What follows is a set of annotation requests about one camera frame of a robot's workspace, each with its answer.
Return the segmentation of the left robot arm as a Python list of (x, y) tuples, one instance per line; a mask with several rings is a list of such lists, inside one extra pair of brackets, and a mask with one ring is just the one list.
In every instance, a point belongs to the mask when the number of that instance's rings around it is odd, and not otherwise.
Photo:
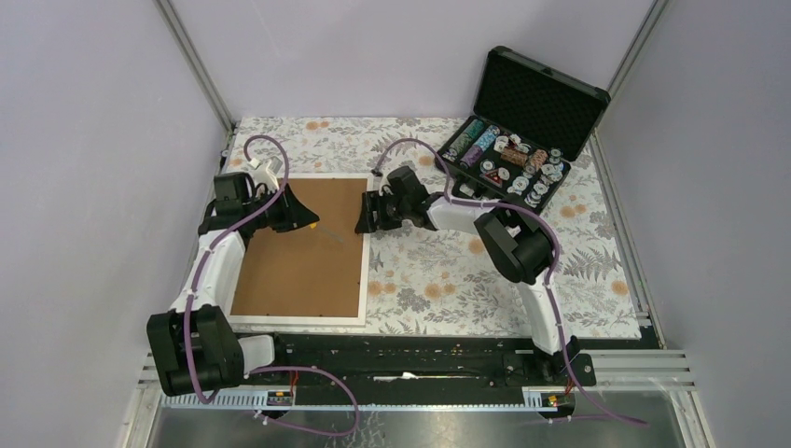
[(199, 246), (187, 280), (170, 308), (148, 318), (146, 335), (165, 395), (195, 395), (209, 403), (254, 371), (269, 384), (289, 371), (270, 335), (239, 337), (226, 310), (235, 296), (246, 249), (259, 230), (299, 230), (319, 217), (286, 182), (256, 184), (243, 172), (217, 175), (215, 197), (198, 228)]

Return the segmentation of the white picture frame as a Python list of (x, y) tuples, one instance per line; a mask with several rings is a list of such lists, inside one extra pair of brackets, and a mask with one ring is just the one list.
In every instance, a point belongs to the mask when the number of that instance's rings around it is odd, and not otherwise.
[(340, 235), (340, 244), (305, 227), (257, 231), (245, 253), (229, 322), (278, 327), (362, 327), (366, 320), (370, 238), (356, 234), (372, 175), (296, 174), (289, 185)]

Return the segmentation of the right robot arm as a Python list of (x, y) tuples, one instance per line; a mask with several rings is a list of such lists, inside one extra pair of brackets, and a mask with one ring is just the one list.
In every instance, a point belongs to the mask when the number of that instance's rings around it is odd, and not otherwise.
[(391, 231), (405, 222), (478, 236), (495, 269), (520, 293), (530, 319), (538, 378), (556, 385), (571, 373), (576, 339), (566, 327), (553, 287), (561, 245), (554, 230), (520, 196), (482, 202), (431, 193), (411, 168), (402, 166), (387, 176), (381, 189), (363, 193), (355, 231)]

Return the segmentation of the yellow handled screwdriver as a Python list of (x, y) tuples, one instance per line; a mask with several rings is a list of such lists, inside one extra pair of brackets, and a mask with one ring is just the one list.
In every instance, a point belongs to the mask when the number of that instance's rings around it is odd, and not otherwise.
[(318, 224), (312, 224), (312, 225), (310, 226), (310, 229), (311, 229), (311, 230), (313, 230), (313, 231), (320, 231), (320, 232), (322, 232), (324, 235), (326, 235), (326, 236), (329, 236), (329, 237), (330, 237), (330, 238), (332, 238), (334, 241), (337, 241), (337, 242), (339, 242), (340, 244), (343, 244), (343, 243), (344, 243), (344, 240), (343, 240), (343, 238), (342, 238), (340, 235), (338, 235), (337, 233), (335, 233), (335, 232), (334, 232), (334, 231), (332, 231), (332, 230), (329, 230), (328, 228), (326, 228), (326, 227), (324, 227), (324, 226), (320, 226), (320, 225), (318, 225)]

